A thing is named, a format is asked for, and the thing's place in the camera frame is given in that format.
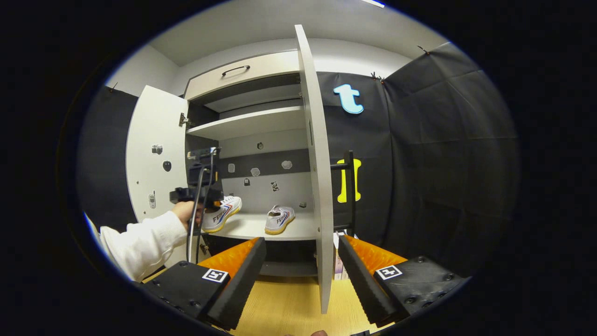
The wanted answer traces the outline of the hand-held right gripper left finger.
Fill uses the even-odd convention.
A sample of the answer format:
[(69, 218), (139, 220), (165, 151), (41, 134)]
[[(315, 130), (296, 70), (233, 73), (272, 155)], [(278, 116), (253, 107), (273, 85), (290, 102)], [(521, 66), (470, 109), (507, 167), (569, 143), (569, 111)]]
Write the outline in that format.
[(265, 257), (265, 239), (253, 238), (198, 264), (180, 261), (140, 289), (190, 319), (236, 329)]

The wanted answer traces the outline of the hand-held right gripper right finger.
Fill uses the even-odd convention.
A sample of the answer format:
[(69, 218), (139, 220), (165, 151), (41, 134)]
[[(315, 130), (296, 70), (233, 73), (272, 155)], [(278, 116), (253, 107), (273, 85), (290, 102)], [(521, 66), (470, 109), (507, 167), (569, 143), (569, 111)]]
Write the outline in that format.
[(338, 253), (369, 323), (385, 327), (430, 311), (469, 282), (425, 256), (406, 259), (350, 235)]

